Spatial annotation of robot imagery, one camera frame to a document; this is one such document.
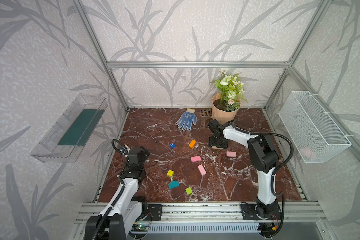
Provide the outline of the natural wood block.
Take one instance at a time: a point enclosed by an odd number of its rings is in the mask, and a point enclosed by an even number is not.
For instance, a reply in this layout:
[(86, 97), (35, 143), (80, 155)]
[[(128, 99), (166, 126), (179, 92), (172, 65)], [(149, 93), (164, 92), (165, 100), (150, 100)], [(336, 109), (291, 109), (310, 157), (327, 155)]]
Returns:
[(218, 147), (215, 147), (215, 146), (212, 146), (211, 148), (216, 149), (216, 150), (222, 150), (223, 149), (223, 148), (218, 148)]

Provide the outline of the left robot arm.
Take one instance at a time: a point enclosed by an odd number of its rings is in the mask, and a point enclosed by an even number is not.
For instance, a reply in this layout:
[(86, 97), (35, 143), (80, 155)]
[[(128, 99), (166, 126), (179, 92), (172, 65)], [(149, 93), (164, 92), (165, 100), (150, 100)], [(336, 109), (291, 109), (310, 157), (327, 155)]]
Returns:
[(137, 219), (147, 213), (145, 198), (134, 195), (146, 177), (144, 162), (150, 152), (144, 147), (127, 148), (113, 139), (112, 147), (126, 157), (126, 163), (118, 179), (119, 187), (107, 206), (97, 215), (88, 219), (85, 226), (85, 240), (125, 240)]

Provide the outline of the orange wood block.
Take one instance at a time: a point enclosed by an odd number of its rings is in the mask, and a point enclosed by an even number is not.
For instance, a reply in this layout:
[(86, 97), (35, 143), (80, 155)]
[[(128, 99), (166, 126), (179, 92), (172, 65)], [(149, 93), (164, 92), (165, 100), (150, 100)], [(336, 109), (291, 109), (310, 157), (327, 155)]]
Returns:
[(193, 149), (194, 146), (196, 145), (197, 141), (196, 140), (192, 140), (189, 144), (189, 148)]

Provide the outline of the pink long block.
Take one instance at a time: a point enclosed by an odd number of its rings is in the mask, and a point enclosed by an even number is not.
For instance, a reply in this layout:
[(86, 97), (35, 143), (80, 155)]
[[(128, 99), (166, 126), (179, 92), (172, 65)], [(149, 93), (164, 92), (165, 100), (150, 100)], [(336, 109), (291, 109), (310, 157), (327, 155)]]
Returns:
[(198, 170), (202, 176), (205, 176), (207, 174), (203, 165), (198, 165)]

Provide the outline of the yellow cube block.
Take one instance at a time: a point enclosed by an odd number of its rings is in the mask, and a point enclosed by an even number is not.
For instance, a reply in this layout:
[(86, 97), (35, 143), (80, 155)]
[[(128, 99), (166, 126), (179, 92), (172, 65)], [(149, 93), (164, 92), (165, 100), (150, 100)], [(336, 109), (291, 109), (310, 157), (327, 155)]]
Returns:
[(172, 170), (168, 170), (167, 176), (168, 176), (169, 178), (172, 178), (173, 175), (174, 175), (174, 172), (173, 172)]

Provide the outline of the teal block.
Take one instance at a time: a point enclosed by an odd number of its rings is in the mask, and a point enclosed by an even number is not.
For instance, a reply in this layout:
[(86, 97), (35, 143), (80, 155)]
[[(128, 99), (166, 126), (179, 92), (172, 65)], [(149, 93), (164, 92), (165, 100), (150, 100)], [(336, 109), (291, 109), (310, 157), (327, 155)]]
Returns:
[(178, 181), (171, 181), (168, 186), (169, 186), (169, 189), (174, 189), (174, 188), (177, 188), (179, 186), (179, 182)]

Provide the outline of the green cube block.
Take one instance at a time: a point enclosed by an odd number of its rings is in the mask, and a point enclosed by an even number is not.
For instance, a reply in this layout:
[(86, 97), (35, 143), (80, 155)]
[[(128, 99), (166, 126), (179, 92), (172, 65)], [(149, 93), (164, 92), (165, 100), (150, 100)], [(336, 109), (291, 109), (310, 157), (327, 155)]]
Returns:
[(193, 193), (192, 188), (191, 187), (186, 188), (186, 193), (187, 195), (191, 195)]

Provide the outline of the brown slotted plastic scoop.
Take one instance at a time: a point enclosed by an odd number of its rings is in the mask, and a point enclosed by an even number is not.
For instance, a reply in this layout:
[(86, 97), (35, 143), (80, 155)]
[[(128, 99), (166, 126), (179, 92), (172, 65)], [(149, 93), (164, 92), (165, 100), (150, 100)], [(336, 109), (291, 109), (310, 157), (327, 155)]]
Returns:
[(211, 109), (201, 109), (200, 117), (203, 121), (203, 127), (205, 127), (207, 121), (209, 121), (212, 117), (212, 110)]

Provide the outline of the flower pot with plant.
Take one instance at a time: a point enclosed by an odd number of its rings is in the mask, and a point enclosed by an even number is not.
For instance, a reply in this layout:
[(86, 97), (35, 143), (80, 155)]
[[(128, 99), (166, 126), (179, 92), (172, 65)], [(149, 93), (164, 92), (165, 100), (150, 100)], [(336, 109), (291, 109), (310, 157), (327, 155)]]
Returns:
[(212, 98), (212, 119), (221, 125), (232, 121), (244, 98), (244, 84), (238, 74), (227, 74), (221, 71), (221, 76), (214, 81), (219, 91)]

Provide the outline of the blue dotted work glove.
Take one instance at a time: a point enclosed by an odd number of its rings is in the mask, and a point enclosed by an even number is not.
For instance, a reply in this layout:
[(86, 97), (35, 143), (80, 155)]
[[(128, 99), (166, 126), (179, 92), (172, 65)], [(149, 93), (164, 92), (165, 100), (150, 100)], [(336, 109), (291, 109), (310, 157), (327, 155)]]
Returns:
[(187, 110), (181, 115), (176, 122), (176, 126), (183, 131), (191, 131), (192, 126), (197, 124), (197, 116), (195, 109), (187, 108)]

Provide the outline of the green circuit board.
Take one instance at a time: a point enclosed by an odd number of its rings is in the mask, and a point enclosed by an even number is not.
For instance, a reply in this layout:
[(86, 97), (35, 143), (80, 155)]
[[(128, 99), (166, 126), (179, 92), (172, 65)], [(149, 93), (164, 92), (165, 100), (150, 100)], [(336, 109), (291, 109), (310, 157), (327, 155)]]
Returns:
[(148, 232), (150, 225), (145, 224), (134, 224), (132, 226), (132, 232)]

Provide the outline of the pink object in basket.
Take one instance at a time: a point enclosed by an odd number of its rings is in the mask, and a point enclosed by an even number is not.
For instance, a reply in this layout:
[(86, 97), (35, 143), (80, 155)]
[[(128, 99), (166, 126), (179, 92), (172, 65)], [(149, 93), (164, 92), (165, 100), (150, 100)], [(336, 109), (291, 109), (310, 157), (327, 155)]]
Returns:
[(304, 159), (311, 159), (314, 156), (314, 152), (310, 147), (300, 148), (300, 153)]

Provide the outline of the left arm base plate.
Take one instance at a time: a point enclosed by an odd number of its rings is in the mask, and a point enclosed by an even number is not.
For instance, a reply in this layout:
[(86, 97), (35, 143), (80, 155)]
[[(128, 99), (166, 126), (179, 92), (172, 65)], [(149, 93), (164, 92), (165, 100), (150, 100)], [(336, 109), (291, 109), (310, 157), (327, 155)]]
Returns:
[(145, 221), (160, 221), (162, 218), (163, 205), (148, 204), (147, 216)]

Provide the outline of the clear plastic wall shelf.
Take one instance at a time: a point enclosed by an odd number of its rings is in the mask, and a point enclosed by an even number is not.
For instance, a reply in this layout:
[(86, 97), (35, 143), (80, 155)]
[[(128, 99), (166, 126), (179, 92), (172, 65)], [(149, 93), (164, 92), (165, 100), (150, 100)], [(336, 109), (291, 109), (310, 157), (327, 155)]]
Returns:
[(107, 107), (105, 97), (78, 94), (31, 156), (43, 163), (76, 162)]

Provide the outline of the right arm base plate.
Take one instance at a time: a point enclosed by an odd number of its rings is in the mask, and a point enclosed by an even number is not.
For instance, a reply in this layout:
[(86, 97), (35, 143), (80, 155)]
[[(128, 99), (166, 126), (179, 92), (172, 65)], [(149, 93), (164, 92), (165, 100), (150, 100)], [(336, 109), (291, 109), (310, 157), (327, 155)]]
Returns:
[(255, 204), (242, 202), (240, 209), (243, 220), (272, 220), (272, 216), (280, 220), (283, 213), (277, 201), (269, 205), (264, 205), (262, 202)]

